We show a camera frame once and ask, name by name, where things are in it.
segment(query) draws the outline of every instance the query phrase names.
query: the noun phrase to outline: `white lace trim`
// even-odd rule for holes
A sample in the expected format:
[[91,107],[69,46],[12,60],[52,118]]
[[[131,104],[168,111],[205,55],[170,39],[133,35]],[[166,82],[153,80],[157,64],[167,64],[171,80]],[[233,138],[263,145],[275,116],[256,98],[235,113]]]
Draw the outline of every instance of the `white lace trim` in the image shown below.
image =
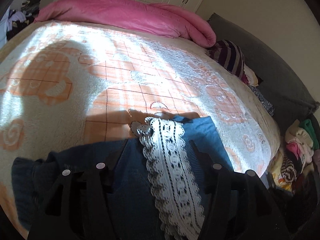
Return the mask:
[[137,128],[147,159],[148,179],[166,239],[196,240],[204,222],[199,188],[191,171],[184,129],[178,122],[147,117]]

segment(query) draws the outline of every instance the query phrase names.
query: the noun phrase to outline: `pink cloth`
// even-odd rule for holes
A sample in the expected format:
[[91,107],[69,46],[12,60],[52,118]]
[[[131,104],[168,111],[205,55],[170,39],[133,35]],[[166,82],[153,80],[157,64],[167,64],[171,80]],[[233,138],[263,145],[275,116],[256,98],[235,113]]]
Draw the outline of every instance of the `pink cloth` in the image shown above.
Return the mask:
[[285,147],[295,155],[297,160],[300,159],[301,152],[296,142],[288,143]]
[[216,35],[210,25],[183,8],[144,4],[135,0],[59,0],[40,10],[35,22],[50,19],[112,25],[159,36],[192,39],[212,47]]

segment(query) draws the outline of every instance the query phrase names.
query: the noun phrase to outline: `folded clothes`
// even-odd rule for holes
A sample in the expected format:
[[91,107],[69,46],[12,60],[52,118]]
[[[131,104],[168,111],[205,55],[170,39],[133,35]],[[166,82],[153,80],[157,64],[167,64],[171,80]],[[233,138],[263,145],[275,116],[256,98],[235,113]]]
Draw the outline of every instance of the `folded clothes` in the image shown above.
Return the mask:
[[313,150],[317,150],[319,149],[319,142],[315,133],[315,130],[313,129],[312,123],[310,119],[306,119],[304,121],[302,121],[299,124],[299,127],[303,128],[304,130],[307,131],[307,133],[310,135],[311,139],[313,140],[313,146],[312,149]]
[[[203,169],[208,159],[195,156],[195,150],[189,141],[193,140],[197,150],[206,153],[210,161],[221,163],[233,171],[232,164],[210,117],[190,120],[176,116],[173,120],[183,123],[185,151],[206,214],[209,195],[204,193],[204,189],[212,180]],[[46,161],[16,158],[12,166],[12,187],[21,224],[30,229],[38,206],[64,169],[89,169],[121,149],[123,142],[99,142],[73,147],[60,153],[50,152]],[[106,194],[109,212],[119,238],[164,240],[159,212],[150,192],[142,148],[138,138],[128,140],[114,170],[114,192]]]
[[294,123],[285,132],[284,139],[287,143],[297,142],[299,144],[306,144],[309,147],[313,146],[313,140],[306,130],[299,127],[300,121],[295,120]]
[[313,150],[307,145],[301,145],[296,142],[288,143],[286,145],[287,150],[292,152],[298,160],[301,161],[301,170],[304,166],[312,162]]

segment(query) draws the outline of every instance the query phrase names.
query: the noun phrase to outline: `striped clothing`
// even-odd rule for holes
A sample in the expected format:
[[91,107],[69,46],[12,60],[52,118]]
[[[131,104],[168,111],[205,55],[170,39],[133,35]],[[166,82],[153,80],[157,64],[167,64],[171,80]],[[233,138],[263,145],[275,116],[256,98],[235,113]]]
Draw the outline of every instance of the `striped clothing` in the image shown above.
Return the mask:
[[210,50],[210,58],[214,59],[230,73],[242,78],[244,74],[244,55],[239,46],[231,41],[218,41]]

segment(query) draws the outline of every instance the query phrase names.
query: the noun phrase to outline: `pile of clothes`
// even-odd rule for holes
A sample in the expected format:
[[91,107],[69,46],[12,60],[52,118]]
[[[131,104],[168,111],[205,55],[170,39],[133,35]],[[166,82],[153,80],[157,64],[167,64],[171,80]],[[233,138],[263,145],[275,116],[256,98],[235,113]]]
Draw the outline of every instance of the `pile of clothes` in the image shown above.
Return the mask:
[[10,10],[7,20],[7,40],[12,39],[29,24],[33,23],[39,14],[41,0],[27,0],[19,10]]
[[304,169],[313,170],[312,157],[315,153],[320,156],[319,142],[311,120],[294,121],[268,168],[276,186],[294,193]]
[[320,199],[319,126],[314,124],[317,132],[310,119],[296,120],[268,167],[273,179],[269,192],[293,234],[308,222]]
[[244,55],[239,46],[231,41],[221,40],[209,49],[208,56],[249,86],[266,111],[273,116],[275,111],[273,105],[265,99],[257,88],[263,80],[244,63]]

